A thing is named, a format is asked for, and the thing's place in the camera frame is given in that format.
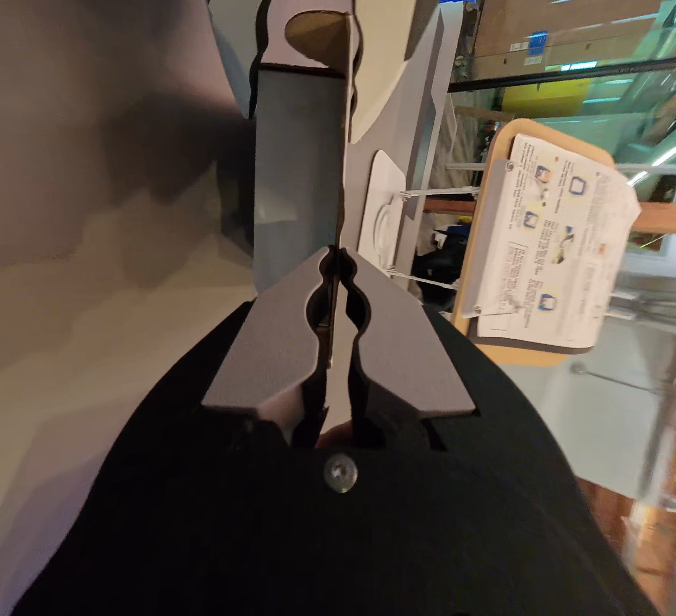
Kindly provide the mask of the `white and brown cardboard box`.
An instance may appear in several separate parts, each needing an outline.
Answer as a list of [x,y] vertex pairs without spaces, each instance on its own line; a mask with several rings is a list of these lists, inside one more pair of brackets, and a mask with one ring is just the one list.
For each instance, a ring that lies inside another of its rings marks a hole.
[[339,241],[361,43],[353,0],[270,0],[264,24],[253,209],[258,294]]

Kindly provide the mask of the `yellow crate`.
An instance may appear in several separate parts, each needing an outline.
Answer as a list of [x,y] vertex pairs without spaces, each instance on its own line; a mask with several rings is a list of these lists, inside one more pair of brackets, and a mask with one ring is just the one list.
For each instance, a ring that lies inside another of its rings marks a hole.
[[505,88],[502,112],[528,119],[578,115],[591,82],[590,79],[566,80]]

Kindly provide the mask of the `wooden stand board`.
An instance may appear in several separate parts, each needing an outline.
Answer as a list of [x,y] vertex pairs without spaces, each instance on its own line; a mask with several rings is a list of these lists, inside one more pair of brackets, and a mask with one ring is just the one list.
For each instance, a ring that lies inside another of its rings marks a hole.
[[[503,183],[504,172],[511,155],[516,135],[542,139],[552,145],[590,158],[616,169],[613,157],[600,147],[568,136],[531,119],[515,119],[503,125],[496,133],[484,164],[483,180],[478,193],[477,205],[472,216],[469,239],[462,265],[459,287],[454,302],[451,324],[465,337],[469,337],[474,318],[467,317],[467,300],[475,291],[475,283],[486,269],[488,244],[492,231],[487,227],[492,212],[489,207],[497,202],[497,184]],[[509,340],[507,345],[478,342],[478,348],[493,362],[500,365],[553,367],[565,361],[569,354],[526,348],[524,342]]]

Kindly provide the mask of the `brown shipping carton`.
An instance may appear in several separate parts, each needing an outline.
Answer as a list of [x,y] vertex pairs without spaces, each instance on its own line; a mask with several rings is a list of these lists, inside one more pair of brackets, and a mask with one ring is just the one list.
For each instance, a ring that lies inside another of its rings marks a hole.
[[649,56],[675,0],[484,0],[470,78],[493,80]]

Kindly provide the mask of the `black metal rail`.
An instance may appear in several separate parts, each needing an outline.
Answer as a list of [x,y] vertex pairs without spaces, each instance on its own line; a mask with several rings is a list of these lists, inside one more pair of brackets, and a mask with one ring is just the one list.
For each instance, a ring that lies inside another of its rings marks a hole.
[[651,61],[633,61],[630,63],[607,64],[601,67],[587,69],[550,71],[526,75],[496,77],[484,80],[452,82],[447,87],[447,92],[449,94],[453,94],[459,92],[473,92],[483,89],[511,88],[516,86],[537,85],[550,82],[584,80],[599,77],[672,70],[675,70],[675,57]]

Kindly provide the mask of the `printed instruction sheet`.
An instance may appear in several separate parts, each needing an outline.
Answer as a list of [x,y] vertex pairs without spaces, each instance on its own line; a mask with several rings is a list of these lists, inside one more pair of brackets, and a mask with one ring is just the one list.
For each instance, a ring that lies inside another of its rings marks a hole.
[[515,135],[475,308],[476,341],[586,352],[596,345],[640,205],[612,166]]

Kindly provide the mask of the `person's right hand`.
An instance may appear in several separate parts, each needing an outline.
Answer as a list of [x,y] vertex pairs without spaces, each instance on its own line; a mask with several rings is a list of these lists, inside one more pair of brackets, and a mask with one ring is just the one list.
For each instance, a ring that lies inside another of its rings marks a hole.
[[350,447],[353,443],[352,421],[333,426],[322,433],[316,443],[318,450]]

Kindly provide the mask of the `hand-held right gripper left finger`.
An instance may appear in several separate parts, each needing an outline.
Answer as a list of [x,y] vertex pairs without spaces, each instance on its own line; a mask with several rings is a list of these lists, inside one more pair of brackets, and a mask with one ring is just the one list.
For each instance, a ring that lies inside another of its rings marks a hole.
[[274,423],[292,446],[316,446],[328,412],[336,268],[336,248],[326,246],[257,296],[205,408]]

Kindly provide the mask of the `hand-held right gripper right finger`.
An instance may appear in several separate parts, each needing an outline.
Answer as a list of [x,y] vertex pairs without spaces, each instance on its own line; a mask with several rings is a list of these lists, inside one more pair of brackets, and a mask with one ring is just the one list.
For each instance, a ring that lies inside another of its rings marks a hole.
[[433,419],[475,413],[420,303],[354,250],[340,250],[339,270],[346,316],[356,328],[348,371],[354,445],[430,444],[426,426]]

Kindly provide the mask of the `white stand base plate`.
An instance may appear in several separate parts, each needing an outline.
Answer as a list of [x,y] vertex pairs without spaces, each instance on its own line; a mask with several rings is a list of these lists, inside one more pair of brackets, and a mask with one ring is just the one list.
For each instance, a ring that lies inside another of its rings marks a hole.
[[383,150],[376,152],[368,181],[357,251],[382,272],[393,266],[403,213],[406,176]]

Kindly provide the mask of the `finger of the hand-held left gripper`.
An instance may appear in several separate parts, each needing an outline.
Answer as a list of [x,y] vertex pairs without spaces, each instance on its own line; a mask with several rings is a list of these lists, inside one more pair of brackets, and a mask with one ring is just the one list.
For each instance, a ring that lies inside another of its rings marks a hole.
[[353,0],[359,31],[352,72],[350,143],[384,109],[441,0]]
[[242,115],[256,110],[258,69],[268,45],[272,0],[209,0],[220,61]]

